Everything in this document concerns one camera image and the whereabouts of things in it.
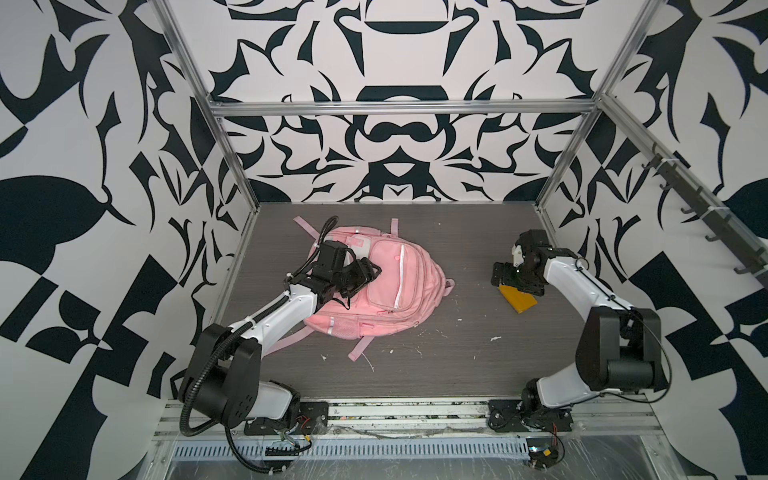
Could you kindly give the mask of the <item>pink student backpack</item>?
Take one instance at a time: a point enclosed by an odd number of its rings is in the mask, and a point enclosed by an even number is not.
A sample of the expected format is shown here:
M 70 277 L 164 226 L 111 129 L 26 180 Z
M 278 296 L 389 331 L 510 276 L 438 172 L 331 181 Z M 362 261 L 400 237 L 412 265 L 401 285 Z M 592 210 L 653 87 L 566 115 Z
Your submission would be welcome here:
M 399 236 L 399 220 L 381 231 L 365 226 L 335 227 L 325 236 L 351 249 L 348 260 L 370 261 L 378 275 L 347 301 L 329 302 L 304 321 L 304 328 L 279 340 L 269 354 L 292 346 L 313 332 L 357 345 L 352 361 L 364 354 L 376 337 L 393 335 L 425 322 L 455 287 L 442 268 L 420 245 Z

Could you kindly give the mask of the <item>yellow sticky note pad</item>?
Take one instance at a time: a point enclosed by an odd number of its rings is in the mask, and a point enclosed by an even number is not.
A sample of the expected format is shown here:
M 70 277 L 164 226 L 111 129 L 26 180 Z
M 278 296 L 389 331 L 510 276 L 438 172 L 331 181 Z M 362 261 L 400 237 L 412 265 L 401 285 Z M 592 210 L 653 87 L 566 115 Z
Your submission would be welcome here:
M 538 304 L 536 298 L 530 293 L 521 292 L 507 285 L 501 285 L 498 289 L 503 298 L 518 314 L 522 314 Z

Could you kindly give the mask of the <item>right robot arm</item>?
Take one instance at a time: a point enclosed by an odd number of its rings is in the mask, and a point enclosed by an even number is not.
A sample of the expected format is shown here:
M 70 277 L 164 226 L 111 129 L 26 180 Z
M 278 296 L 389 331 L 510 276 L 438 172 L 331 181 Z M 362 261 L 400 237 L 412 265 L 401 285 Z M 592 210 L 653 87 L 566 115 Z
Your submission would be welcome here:
M 523 232 L 511 261 L 494 263 L 490 282 L 518 313 L 552 287 L 584 322 L 574 362 L 530 381 L 521 395 L 521 414 L 563 413 L 604 396 L 635 402 L 646 390 L 668 394 L 673 374 L 658 314 L 603 285 L 584 257 L 553 246 L 545 231 Z

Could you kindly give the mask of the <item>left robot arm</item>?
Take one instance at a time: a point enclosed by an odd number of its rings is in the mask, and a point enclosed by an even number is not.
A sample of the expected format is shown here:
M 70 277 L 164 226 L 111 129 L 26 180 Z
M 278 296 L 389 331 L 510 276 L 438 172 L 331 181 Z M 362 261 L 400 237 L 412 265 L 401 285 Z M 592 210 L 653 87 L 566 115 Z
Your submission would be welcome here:
M 248 420 L 290 429 L 300 397 L 292 388 L 260 379 L 263 357 L 325 304 L 343 306 L 373 282 L 382 268 L 339 241 L 324 241 L 284 280 L 274 300 L 229 326 L 212 324 L 200 335 L 179 388 L 179 430 L 188 437 Z

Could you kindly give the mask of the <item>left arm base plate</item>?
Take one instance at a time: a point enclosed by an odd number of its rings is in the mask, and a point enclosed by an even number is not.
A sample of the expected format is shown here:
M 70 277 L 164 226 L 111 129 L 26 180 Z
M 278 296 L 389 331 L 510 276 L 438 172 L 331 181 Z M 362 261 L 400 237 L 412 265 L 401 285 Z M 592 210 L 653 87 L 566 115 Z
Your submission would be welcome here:
M 244 434 L 265 436 L 285 431 L 294 434 L 311 434 L 327 426 L 330 404 L 325 401 L 293 402 L 286 413 L 277 420 L 256 418 L 247 421 Z

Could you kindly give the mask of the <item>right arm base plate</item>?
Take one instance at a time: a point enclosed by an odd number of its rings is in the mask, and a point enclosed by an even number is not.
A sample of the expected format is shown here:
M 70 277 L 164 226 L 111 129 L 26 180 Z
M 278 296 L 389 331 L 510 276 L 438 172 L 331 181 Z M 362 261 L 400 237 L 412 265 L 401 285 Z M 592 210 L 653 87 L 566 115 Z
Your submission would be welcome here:
M 497 433 L 570 432 L 573 417 L 569 409 L 525 406 L 519 399 L 492 399 L 488 402 L 487 426 Z

